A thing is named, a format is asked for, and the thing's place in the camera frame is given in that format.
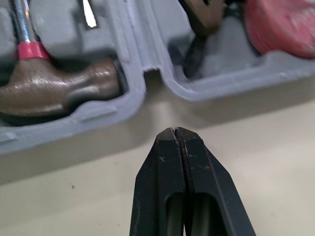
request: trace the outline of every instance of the metal shaft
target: metal shaft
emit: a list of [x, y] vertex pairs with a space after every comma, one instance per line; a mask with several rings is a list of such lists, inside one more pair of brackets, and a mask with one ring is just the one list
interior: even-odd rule
[[30, 16], [29, 0], [13, 0], [13, 3], [20, 42], [37, 41]]

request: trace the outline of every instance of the tool case compartment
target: tool case compartment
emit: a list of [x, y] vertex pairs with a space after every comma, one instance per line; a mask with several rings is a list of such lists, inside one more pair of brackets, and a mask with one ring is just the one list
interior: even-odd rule
[[[15, 127], [0, 123], [0, 154], [30, 148], [63, 137], [122, 122], [136, 113], [145, 97], [145, 81], [136, 39], [124, 0], [93, 1], [99, 27], [86, 30], [77, 0], [32, 0], [36, 33], [57, 64], [65, 68], [112, 57], [122, 68], [124, 94], [108, 101], [90, 101], [54, 121]], [[1, 82], [9, 79], [17, 60], [8, 1], [0, 2]]]
[[[17, 60], [9, 1], [0, 1], [0, 83]], [[121, 68], [124, 94], [90, 101], [46, 123], [12, 126], [0, 121], [0, 154], [122, 122], [143, 103], [143, 74], [159, 70], [165, 85], [190, 100], [214, 99], [315, 74], [315, 61], [283, 52], [258, 54], [241, 19], [226, 17], [210, 36], [200, 71], [187, 79], [181, 63], [193, 40], [178, 0], [92, 0], [98, 28], [87, 30], [78, 0], [31, 0], [33, 27], [53, 60], [64, 68], [112, 57]]]
[[210, 35], [205, 59], [192, 79], [183, 74], [182, 62], [193, 40], [186, 13], [178, 0], [150, 0], [164, 48], [163, 81], [173, 93], [189, 101], [215, 99], [269, 87], [315, 74], [315, 60], [280, 51], [260, 55], [247, 38], [243, 19], [225, 17], [220, 30]]

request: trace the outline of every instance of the hammer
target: hammer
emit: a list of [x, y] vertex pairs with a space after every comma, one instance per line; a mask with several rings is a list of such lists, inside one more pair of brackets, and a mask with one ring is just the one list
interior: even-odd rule
[[62, 116], [78, 104], [122, 94], [114, 62], [99, 60], [78, 73], [57, 70], [37, 37], [28, 0], [13, 0], [18, 56], [9, 83], [0, 88], [0, 113], [24, 118]]

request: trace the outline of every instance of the red band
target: red band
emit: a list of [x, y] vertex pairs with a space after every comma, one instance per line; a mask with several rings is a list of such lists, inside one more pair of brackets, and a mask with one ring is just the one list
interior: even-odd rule
[[32, 58], [43, 58], [49, 60], [49, 55], [45, 50], [41, 42], [32, 41], [20, 43], [19, 49], [19, 59], [27, 60]]

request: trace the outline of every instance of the white table surface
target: white table surface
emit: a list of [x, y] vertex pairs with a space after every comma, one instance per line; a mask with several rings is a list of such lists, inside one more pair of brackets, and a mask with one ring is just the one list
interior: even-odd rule
[[148, 76], [129, 121], [0, 157], [0, 236], [127, 236], [155, 136], [197, 132], [230, 172], [258, 236], [315, 235], [315, 80], [189, 103]]

